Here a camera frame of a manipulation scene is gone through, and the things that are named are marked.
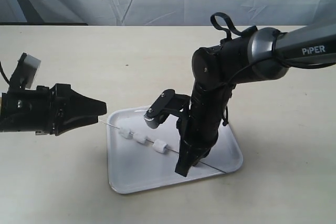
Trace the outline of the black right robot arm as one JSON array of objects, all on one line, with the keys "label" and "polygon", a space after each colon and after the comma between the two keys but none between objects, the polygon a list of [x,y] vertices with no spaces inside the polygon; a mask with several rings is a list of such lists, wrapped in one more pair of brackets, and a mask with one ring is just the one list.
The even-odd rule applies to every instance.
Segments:
[{"label": "black right robot arm", "polygon": [[266,27],[197,49],[192,56],[195,82],[190,105],[178,128],[181,140],[175,172],[187,176],[209,154],[236,85],[277,80],[291,67],[334,64],[335,24],[314,24],[288,33]]}]

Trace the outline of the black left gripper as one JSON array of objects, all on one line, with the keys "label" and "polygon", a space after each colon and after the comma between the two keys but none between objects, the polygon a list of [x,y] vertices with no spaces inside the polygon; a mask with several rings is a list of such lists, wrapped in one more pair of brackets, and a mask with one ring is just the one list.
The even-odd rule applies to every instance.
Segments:
[{"label": "black left gripper", "polygon": [[[70,120],[66,120],[67,108]],[[106,113],[105,102],[81,95],[69,84],[37,86],[36,90],[9,89],[1,97],[1,132],[60,136],[96,124],[98,116]]]}]

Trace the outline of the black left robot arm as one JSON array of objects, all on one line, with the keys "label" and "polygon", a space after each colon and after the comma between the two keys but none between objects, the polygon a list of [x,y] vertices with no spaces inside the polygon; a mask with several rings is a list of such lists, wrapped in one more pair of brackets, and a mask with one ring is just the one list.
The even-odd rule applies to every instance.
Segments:
[{"label": "black left robot arm", "polygon": [[8,90],[1,96],[1,132],[35,132],[59,136],[98,123],[107,104],[74,91],[69,84],[52,88]]}]

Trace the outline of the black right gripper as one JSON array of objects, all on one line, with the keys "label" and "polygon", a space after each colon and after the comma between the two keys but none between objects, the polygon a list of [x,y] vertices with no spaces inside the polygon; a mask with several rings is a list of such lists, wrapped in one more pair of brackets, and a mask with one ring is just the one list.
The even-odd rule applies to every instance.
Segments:
[{"label": "black right gripper", "polygon": [[216,144],[221,121],[228,122],[224,111],[232,91],[232,84],[208,90],[194,83],[187,117],[180,120],[178,128],[181,138],[177,174],[187,177],[191,167],[205,158]]}]

